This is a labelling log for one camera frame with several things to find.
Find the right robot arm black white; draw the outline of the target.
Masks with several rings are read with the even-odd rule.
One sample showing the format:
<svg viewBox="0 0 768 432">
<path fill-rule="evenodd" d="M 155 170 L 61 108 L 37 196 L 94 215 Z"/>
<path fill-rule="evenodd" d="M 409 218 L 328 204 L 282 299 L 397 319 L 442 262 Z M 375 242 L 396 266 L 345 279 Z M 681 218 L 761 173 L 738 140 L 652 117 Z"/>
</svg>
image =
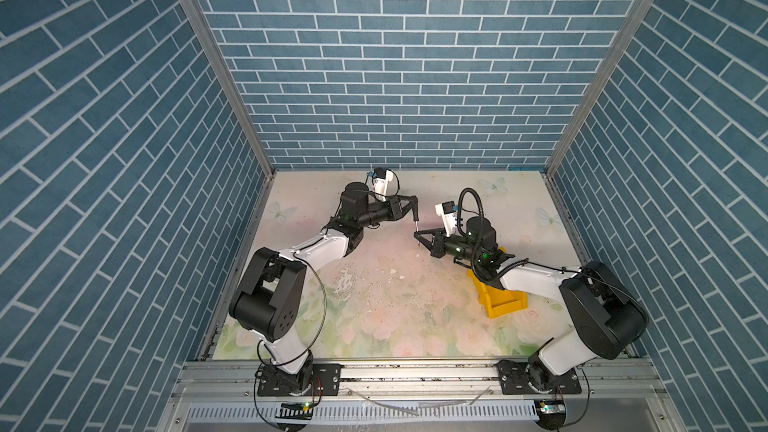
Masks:
<svg viewBox="0 0 768 432">
<path fill-rule="evenodd" d="M 648 326 L 645 308 L 599 261 L 573 271 L 517 258 L 501 250 L 496 230 L 480 217 L 471 218 L 462 232 L 434 228 L 416 231 L 414 237 L 431 256 L 451 256 L 494 290 L 534 294 L 564 307 L 570 329 L 547 340 L 528 359 L 529 383 L 539 391 L 555 388 L 594 358 L 618 357 Z"/>
</svg>

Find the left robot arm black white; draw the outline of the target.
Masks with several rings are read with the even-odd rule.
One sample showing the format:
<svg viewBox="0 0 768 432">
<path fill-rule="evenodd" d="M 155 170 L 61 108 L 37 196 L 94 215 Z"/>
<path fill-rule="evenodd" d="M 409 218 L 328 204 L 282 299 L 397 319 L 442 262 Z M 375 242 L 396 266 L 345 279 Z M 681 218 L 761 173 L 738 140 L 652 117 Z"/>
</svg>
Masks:
<svg viewBox="0 0 768 432">
<path fill-rule="evenodd" d="M 313 382 L 313 355 L 295 330 L 308 271 L 314 275 L 329 263 L 350 255 L 364 230 L 395 222 L 406 214 L 417 221 L 418 198 L 387 192 L 389 180 L 375 178 L 371 186 L 348 184 L 336 213 L 315 237 L 280 251 L 256 250 L 229 303 L 229 316 L 253 333 L 269 352 L 262 372 L 289 388 L 305 391 Z"/>
</svg>

